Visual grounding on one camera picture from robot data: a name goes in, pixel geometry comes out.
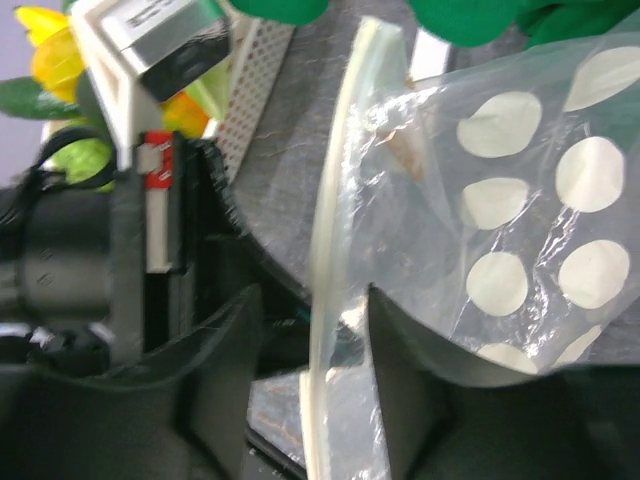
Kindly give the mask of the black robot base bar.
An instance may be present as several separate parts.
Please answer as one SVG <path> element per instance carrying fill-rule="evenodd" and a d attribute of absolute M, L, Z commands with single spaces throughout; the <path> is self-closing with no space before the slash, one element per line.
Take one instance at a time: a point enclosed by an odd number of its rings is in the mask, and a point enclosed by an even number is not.
<path fill-rule="evenodd" d="M 337 340 L 337 350 L 351 349 L 336 361 L 323 381 L 307 371 L 256 381 L 252 386 L 249 424 L 273 447 L 283 472 L 296 469 L 304 479 L 373 479 L 376 406 L 372 393 L 368 344 L 364 333 L 366 301 L 353 301 L 341 321 L 355 333 Z"/>

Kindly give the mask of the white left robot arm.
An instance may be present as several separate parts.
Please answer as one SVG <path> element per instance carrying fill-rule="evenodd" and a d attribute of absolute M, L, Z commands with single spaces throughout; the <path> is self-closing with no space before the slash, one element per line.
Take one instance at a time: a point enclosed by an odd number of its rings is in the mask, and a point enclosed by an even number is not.
<path fill-rule="evenodd" d="M 169 263 L 146 267 L 143 181 L 35 173 L 1 194 L 5 479 L 238 479 L 261 348 L 258 285 L 218 287 L 208 233 L 226 186 L 207 140 L 150 133 L 170 170 Z"/>

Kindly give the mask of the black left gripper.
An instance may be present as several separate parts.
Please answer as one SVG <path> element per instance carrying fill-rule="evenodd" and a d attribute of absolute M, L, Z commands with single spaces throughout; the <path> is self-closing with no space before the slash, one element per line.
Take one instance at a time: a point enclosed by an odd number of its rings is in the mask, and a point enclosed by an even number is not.
<path fill-rule="evenodd" d="M 201 324 L 107 376 L 3 366 L 1 475 L 237 479 L 262 306 L 245 288 L 247 230 L 224 156 L 212 140 L 149 131 L 119 148 L 114 180 L 111 365 Z"/>

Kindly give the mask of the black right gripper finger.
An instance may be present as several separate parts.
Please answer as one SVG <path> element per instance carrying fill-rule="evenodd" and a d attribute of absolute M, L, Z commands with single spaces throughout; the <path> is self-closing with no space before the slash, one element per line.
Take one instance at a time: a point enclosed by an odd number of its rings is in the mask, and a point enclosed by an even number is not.
<path fill-rule="evenodd" d="M 635 479 L 639 369 L 532 376 L 476 356 L 368 291 L 368 329 L 395 479 Z"/>

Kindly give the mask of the clear polka dot zip bag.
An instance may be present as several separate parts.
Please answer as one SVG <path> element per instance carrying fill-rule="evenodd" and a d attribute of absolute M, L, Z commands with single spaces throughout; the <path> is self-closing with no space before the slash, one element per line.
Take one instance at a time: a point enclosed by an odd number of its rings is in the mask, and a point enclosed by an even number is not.
<path fill-rule="evenodd" d="M 364 299 L 373 479 L 391 476 L 368 291 L 470 353 L 532 376 L 639 369 L 639 18 L 409 82 L 434 41 L 360 22 L 336 103 L 309 256 L 308 374 L 351 349 Z"/>

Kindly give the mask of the green cucumber toy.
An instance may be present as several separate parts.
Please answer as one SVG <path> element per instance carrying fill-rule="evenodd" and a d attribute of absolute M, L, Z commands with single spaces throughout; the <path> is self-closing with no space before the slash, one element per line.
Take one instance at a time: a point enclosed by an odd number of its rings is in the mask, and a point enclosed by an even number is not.
<path fill-rule="evenodd" d="M 31 77 L 1 81 L 1 112 L 29 120 L 70 120 L 81 116 L 78 106 L 55 97 Z"/>

